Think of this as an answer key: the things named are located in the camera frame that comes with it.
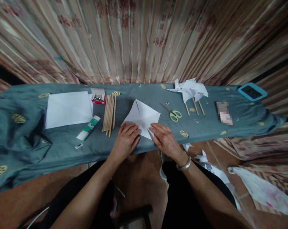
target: wooden stick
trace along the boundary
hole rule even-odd
[[[203,108],[202,108],[202,105],[201,105],[201,103],[200,103],[200,100],[198,100],[198,102],[199,102],[199,105],[200,105],[200,107],[201,107],[201,110],[202,110],[203,115],[205,115],[205,114],[204,114],[204,110],[203,110]]]
[[[109,137],[111,137],[111,131],[112,131],[112,118],[113,118],[113,105],[114,105],[114,96],[112,96],[112,105],[111,105],[111,121],[110,121],[110,132]]]
[[[186,106],[186,110],[187,110],[187,113],[189,115],[189,111],[188,111],[188,107],[187,107],[187,104],[185,103],[185,106]]]
[[[197,115],[199,115],[199,112],[198,112],[198,109],[197,109],[197,106],[196,106],[196,102],[195,102],[195,100],[194,100],[194,97],[192,98],[192,101],[194,102],[194,105],[195,105],[195,109],[196,109]]]
[[[116,95],[115,95],[115,102],[114,102],[113,129],[115,128],[115,111],[116,111]]]
[[[112,103],[112,99],[111,99],[111,95],[109,98],[109,108],[108,108],[108,117],[107,117],[107,125],[106,125],[106,136],[108,136],[108,131],[109,131],[109,123],[110,123],[110,110],[111,110],[111,103]]]
[[[107,123],[107,113],[108,113],[108,106],[109,106],[109,95],[106,96],[106,107],[105,107],[105,115],[104,115],[104,124],[102,132],[105,132],[106,123]]]

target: glue stick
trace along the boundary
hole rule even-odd
[[[89,133],[93,130],[93,128],[96,126],[98,121],[100,120],[100,117],[93,116],[91,121],[85,126],[85,128],[79,133],[79,135],[76,137],[79,140],[85,140],[86,137],[89,135]]]

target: scissors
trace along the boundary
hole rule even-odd
[[[161,105],[162,105],[166,110],[168,110],[168,112],[169,112],[169,117],[170,117],[171,120],[173,120],[173,121],[179,121],[178,118],[181,118],[181,117],[182,117],[182,115],[181,115],[180,112],[175,111],[175,110],[170,110],[170,109],[168,109],[167,107],[165,107],[163,104],[161,104]]]

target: table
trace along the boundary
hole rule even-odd
[[[174,88],[173,84],[164,86]],[[117,97],[116,123],[111,138],[101,132],[105,105],[94,105],[94,115],[101,117],[101,120],[85,141],[76,138],[85,123],[44,130],[48,93],[90,92],[91,87],[104,88],[106,94],[113,91],[121,93]],[[167,91],[161,84],[13,86],[0,94],[0,166],[4,166],[1,167],[4,172],[0,175],[0,192],[49,172],[106,159],[135,99],[161,113],[159,123],[170,127],[179,144],[222,137],[266,135],[285,122],[284,117],[271,114],[261,102],[247,100],[237,92],[237,88],[206,86],[209,97],[200,100],[205,115],[198,103],[199,115],[191,111],[188,115],[181,94]],[[216,101],[228,102],[234,126],[220,123]],[[182,118],[173,122],[160,103],[180,111]],[[189,109],[194,107],[192,100],[188,100],[187,105]],[[15,123],[12,114],[20,114],[26,121]],[[180,131],[186,132],[188,137],[182,136]],[[83,146],[76,149],[75,146],[81,143]],[[152,140],[142,137],[133,153],[155,149]]]

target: bangle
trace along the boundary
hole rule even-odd
[[[186,165],[184,165],[183,167],[179,167],[178,166],[178,164],[177,164],[177,169],[179,170],[179,171],[184,171],[184,170],[186,170],[186,169],[188,169],[188,167],[191,165],[191,157],[188,157],[188,161],[187,161],[187,163],[186,163]]]

